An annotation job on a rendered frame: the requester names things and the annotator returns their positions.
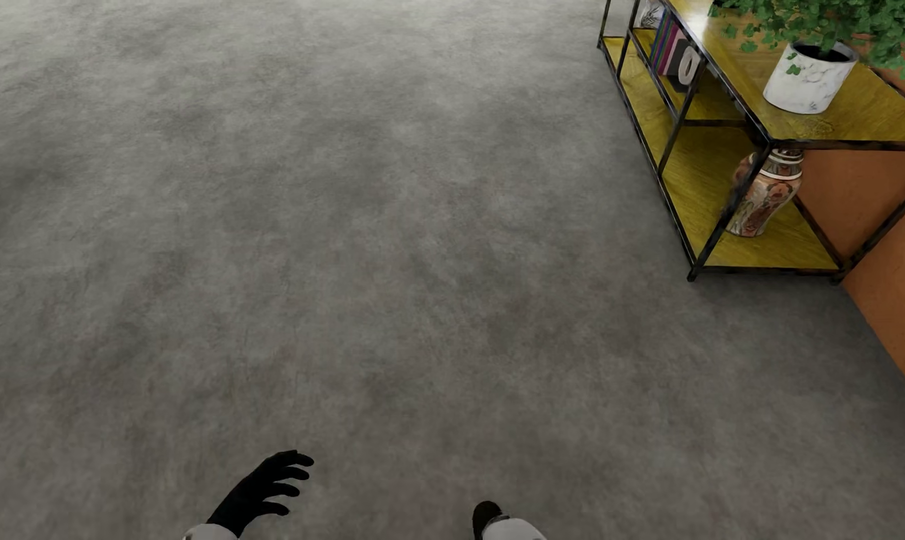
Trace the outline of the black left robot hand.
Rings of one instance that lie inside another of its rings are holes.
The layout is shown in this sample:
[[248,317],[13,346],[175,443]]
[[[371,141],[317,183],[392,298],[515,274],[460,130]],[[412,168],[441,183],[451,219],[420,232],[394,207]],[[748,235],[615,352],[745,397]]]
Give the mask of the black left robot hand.
[[299,497],[299,488],[288,481],[307,481],[307,468],[314,465],[312,457],[295,449],[267,457],[230,489],[203,524],[220,525],[241,538],[258,518],[289,515],[290,509],[275,499]]

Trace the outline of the black metal yellow wood shelf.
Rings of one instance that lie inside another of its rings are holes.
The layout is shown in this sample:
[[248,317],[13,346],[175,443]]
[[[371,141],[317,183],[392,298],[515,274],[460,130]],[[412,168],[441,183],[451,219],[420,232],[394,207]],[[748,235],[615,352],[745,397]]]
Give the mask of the black metal yellow wood shelf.
[[605,0],[597,48],[602,52],[688,264],[703,274],[794,275],[839,284],[905,215],[905,197],[851,254],[842,254],[798,198],[773,216],[757,239],[726,230],[728,208],[746,195],[734,184],[741,161],[772,150],[905,152],[905,92],[878,71],[854,67],[849,83],[822,114],[798,115],[769,104],[762,86],[775,52],[743,53],[723,36],[711,0],[663,0],[701,63],[687,91],[672,89],[653,64],[656,30],[636,27],[634,0],[625,35],[606,34]]

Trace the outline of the painted ceramic vase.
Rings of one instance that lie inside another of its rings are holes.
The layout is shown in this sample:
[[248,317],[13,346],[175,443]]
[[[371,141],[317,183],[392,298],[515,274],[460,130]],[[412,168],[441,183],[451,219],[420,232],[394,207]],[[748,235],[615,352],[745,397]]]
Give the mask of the painted ceramic vase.
[[761,236],[772,217],[800,190],[804,158],[803,150],[773,149],[725,227],[726,232],[742,238]]

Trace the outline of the row of colourful books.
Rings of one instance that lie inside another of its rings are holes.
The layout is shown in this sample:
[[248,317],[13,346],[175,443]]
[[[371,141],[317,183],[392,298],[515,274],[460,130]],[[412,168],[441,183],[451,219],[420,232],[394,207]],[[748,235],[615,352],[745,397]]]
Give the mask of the row of colourful books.
[[659,76],[679,77],[689,47],[682,25],[671,12],[665,12],[649,56],[656,73]]

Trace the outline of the white marbled plant pot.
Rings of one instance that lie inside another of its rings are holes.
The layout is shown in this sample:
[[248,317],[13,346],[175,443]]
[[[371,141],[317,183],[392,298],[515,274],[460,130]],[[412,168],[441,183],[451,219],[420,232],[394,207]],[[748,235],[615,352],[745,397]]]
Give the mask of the white marbled plant pot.
[[839,41],[826,52],[803,41],[788,43],[762,97],[772,106],[792,114],[822,114],[859,60],[858,52]]

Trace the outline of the green leafy plant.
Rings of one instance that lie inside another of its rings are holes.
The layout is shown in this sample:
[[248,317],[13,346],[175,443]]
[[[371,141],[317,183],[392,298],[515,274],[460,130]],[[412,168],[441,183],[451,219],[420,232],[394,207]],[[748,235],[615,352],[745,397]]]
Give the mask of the green leafy plant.
[[720,34],[742,52],[799,43],[826,60],[844,44],[905,80],[905,0],[712,0],[708,16],[725,19]]

